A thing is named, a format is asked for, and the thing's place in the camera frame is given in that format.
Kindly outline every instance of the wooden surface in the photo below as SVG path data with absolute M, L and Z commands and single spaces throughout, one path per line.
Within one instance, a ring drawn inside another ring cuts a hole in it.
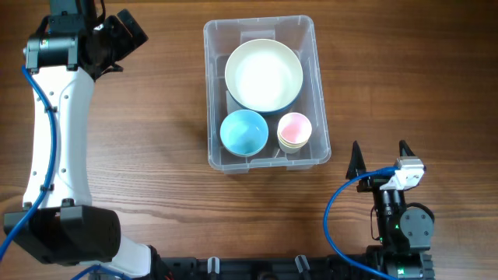
M 20 65 L 46 2 L 0 4 L 0 212 L 20 210 L 30 172 L 33 101 Z M 428 168 L 406 197 L 437 217 L 437 278 L 496 278 L 498 2 L 114 0 L 107 11 L 123 8 L 150 40 L 120 63 L 123 73 L 96 83 L 87 163 L 94 205 L 116 211 L 127 236 L 164 257 L 331 254 L 321 217 L 345 182 L 352 142 L 376 169 L 394 162 L 403 138 Z M 299 14 L 315 24 L 331 159 L 303 172 L 213 170 L 204 24 Z M 333 207 L 331 234 L 347 254 L 375 243 L 372 204 L 351 188 Z M 13 245 L 0 278 L 68 279 L 80 270 L 38 264 Z

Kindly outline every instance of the wooden table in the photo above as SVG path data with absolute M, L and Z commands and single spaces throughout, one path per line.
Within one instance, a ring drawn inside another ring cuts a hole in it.
M 0 4 L 1 212 L 20 210 L 30 173 L 33 100 L 20 65 L 49 13 L 41 2 Z M 437 278 L 496 278 L 498 2 L 108 2 L 108 14 L 129 9 L 150 38 L 120 63 L 123 73 L 97 81 L 89 112 L 93 202 L 116 211 L 127 236 L 164 257 L 331 254 L 321 218 L 345 182 L 352 142 L 373 170 L 391 165 L 405 139 L 428 168 L 406 197 L 437 217 Z M 213 170 L 204 24 L 299 14 L 315 23 L 331 159 L 302 172 Z M 372 204 L 352 187 L 333 207 L 331 234 L 347 254 L 375 243 Z M 39 264 L 13 245 L 0 278 L 68 279 L 80 270 Z

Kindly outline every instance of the white bowl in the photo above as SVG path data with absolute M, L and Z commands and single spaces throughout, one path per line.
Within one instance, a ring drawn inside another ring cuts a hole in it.
M 286 45 L 269 39 L 251 40 L 228 58 L 225 82 L 242 107 L 263 114 L 276 113 L 298 97 L 303 68 Z

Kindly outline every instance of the gray plastic container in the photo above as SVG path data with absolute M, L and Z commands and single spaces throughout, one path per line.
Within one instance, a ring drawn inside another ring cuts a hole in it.
M 293 50 L 303 66 L 304 77 L 300 96 L 288 110 L 263 116 L 270 133 L 266 146 L 255 156 L 244 158 L 225 149 L 219 139 L 219 128 L 228 114 L 242 109 L 226 88 L 226 61 L 237 47 L 254 39 L 277 40 Z M 272 166 L 303 170 L 330 159 L 331 148 L 317 44 L 313 20 L 310 17 L 212 20 L 204 26 L 204 52 L 208 104 L 208 161 L 212 168 L 224 173 L 246 173 L 252 168 Z M 279 148 L 276 134 L 280 117 L 289 112 L 304 114 L 313 125 L 310 140 L 294 154 L 286 154 Z

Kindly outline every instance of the cable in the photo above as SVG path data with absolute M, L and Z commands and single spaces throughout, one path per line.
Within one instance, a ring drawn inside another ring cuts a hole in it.
M 81 271 L 75 277 L 71 278 L 71 280 L 79 280 L 81 277 L 85 276 L 87 273 L 90 273 L 92 271 L 99 271 L 99 270 L 103 271 L 109 275 L 113 275 L 113 276 L 119 277 L 119 278 L 124 279 L 124 280 L 132 280 L 130 277 L 126 276 L 124 273 L 112 271 L 108 268 L 101 266 L 100 264 L 92 265 L 91 267 Z
M 8 234 L 7 238 L 5 238 L 5 241 L 0 247 L 0 261 L 2 261 L 3 256 L 5 255 L 5 252 L 7 251 L 7 248 L 9 247 L 10 243 L 14 240 L 14 238 L 19 233 L 19 231 L 24 227 L 24 225 L 30 221 L 31 217 L 33 217 L 34 213 L 37 211 L 38 206 L 40 206 L 41 202 L 45 199 L 45 195 L 47 194 L 48 189 L 50 188 L 51 185 L 52 177 L 54 176 L 55 156 L 57 155 L 57 131 L 55 125 L 55 116 L 54 112 L 51 110 L 52 106 L 50 104 L 50 101 L 45 96 L 43 90 L 40 88 L 37 82 L 26 70 L 26 67 L 24 65 L 21 68 L 21 70 L 23 71 L 26 80 L 33 87 L 38 97 L 40 97 L 40 100 L 43 102 L 45 110 L 47 111 L 48 120 L 50 122 L 50 131 L 51 131 L 50 160 L 48 162 L 47 174 L 45 175 L 44 188 L 40 192 L 40 195 L 38 196 L 37 200 L 33 203 L 33 205 L 31 205 L 30 210 L 28 210 L 28 212 L 24 215 L 24 217 L 17 223 L 16 226 L 14 226 L 12 231 Z
M 367 271 L 373 275 L 382 277 L 382 278 L 387 279 L 387 280 L 396 280 L 396 278 L 392 277 L 390 275 L 387 275 L 383 272 L 377 271 L 375 269 L 369 268 L 364 264 L 361 264 L 357 261 L 350 259 L 348 256 L 344 255 L 344 253 L 341 252 L 340 249 L 337 248 L 334 241 L 332 241 L 332 238 L 330 237 L 330 233 L 328 232 L 328 213 L 330 212 L 330 208 L 332 206 L 332 203 L 334 203 L 335 199 L 339 196 L 341 191 L 346 189 L 350 184 L 352 184 L 360 179 L 370 177 L 373 175 L 385 175 L 385 176 L 392 175 L 394 173 L 394 171 L 397 169 L 398 169 L 397 167 L 385 167 L 385 168 L 379 169 L 377 171 L 367 172 L 367 173 L 361 174 L 358 177 L 355 177 L 355 178 L 351 179 L 349 182 L 343 184 L 337 191 L 335 191 L 334 195 L 332 195 L 332 197 L 330 198 L 330 201 L 327 204 L 327 208 L 325 209 L 324 220 L 323 220 L 325 237 L 327 238 L 328 243 L 330 244 L 332 249 L 334 249 L 334 251 L 337 253 L 337 255 L 339 255 L 344 261 L 348 262 L 352 266 L 363 269 L 364 271 Z

